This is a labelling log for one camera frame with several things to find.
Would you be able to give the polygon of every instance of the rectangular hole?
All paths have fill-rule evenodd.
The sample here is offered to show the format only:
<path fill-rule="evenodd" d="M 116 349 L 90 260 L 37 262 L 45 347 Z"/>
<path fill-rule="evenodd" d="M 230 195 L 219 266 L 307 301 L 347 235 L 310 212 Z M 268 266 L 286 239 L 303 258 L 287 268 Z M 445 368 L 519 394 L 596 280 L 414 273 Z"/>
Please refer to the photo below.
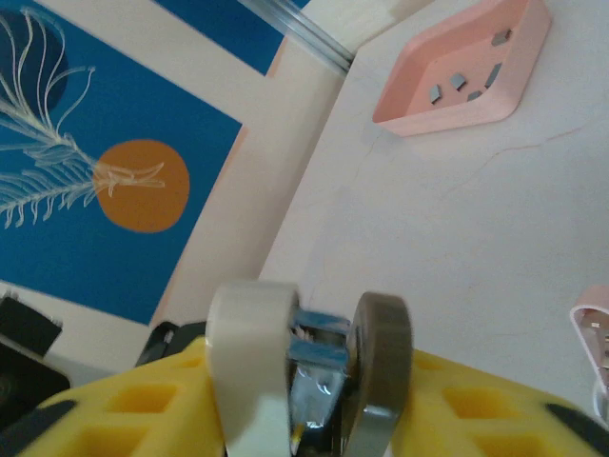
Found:
<path fill-rule="evenodd" d="M 128 457 L 146 434 L 144 427 L 92 427 L 57 457 Z"/>
<path fill-rule="evenodd" d="M 177 393 L 178 388 L 168 384 L 147 384 L 128 387 L 114 397 L 109 412 L 160 413 Z"/>
<path fill-rule="evenodd" d="M 462 419 L 495 419 L 518 416 L 507 397 L 498 389 L 487 387 L 450 387 L 444 399 Z"/>
<path fill-rule="evenodd" d="M 474 441 L 486 457 L 562 457 L 534 435 L 478 436 Z"/>

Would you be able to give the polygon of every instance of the metal strip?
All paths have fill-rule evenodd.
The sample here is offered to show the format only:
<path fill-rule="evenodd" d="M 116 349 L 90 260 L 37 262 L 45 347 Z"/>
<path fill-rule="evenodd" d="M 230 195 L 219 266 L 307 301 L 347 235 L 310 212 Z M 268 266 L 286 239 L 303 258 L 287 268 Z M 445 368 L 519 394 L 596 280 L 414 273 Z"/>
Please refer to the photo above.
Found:
<path fill-rule="evenodd" d="M 315 54 L 347 73 L 355 55 L 311 21 L 291 0 L 239 0 L 282 34 L 293 36 Z"/>

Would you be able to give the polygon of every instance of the blue poster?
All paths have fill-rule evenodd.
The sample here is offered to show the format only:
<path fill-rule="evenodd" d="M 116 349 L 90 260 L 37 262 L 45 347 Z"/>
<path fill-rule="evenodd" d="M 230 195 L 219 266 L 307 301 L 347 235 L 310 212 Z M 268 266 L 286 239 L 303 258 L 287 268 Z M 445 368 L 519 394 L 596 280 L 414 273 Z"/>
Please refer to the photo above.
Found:
<path fill-rule="evenodd" d="M 0 279 L 147 324 L 240 124 L 0 0 Z"/>
<path fill-rule="evenodd" d="M 166 10 L 262 74 L 284 37 L 238 0 L 156 0 Z M 295 0 L 303 8 L 309 0 Z"/>

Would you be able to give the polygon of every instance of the orange circle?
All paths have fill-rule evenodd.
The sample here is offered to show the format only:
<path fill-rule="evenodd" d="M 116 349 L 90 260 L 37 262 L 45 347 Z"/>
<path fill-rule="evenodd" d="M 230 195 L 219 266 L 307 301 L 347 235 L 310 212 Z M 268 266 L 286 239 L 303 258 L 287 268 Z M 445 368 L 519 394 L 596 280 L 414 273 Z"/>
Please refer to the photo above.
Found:
<path fill-rule="evenodd" d="M 178 222 L 190 192 L 180 154 L 154 140 L 131 140 L 108 149 L 95 167 L 93 182 L 106 217 L 142 233 L 167 230 Z"/>

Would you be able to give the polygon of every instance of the white feather illustration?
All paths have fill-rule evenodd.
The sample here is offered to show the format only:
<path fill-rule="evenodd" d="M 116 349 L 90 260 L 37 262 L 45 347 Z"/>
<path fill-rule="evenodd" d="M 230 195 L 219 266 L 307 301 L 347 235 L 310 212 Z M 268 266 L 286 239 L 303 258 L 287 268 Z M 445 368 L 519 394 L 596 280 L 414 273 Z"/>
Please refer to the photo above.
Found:
<path fill-rule="evenodd" d="M 0 132 L 8 129 L 23 138 L 14 144 L 0 144 L 0 152 L 20 150 L 34 163 L 32 169 L 19 173 L 0 172 L 0 217 L 4 228 L 21 227 L 30 217 L 36 224 L 48 220 L 58 209 L 70 209 L 82 198 L 86 207 L 96 195 L 106 190 L 112 196 L 116 186 L 163 188 L 165 183 L 156 178 L 163 168 L 160 163 L 149 169 L 124 169 L 98 162 L 76 144 L 69 133 L 61 132 L 64 121 L 85 99 L 95 67 L 77 67 L 58 71 L 66 51 L 66 36 L 50 17 L 29 8 L 20 10 L 28 30 L 28 42 L 17 51 L 10 22 L 0 13 L 0 34 L 5 33 L 11 47 L 10 74 L 0 71 Z M 47 62 L 48 31 L 52 27 L 59 37 L 61 50 L 55 62 Z M 42 38 L 42 58 L 36 80 L 36 104 L 31 106 L 24 94 L 23 68 L 29 57 L 36 33 Z M 44 68 L 52 65 L 47 77 Z M 59 114 L 56 122 L 49 112 L 49 94 L 65 78 L 84 74 L 82 89 L 75 100 Z"/>

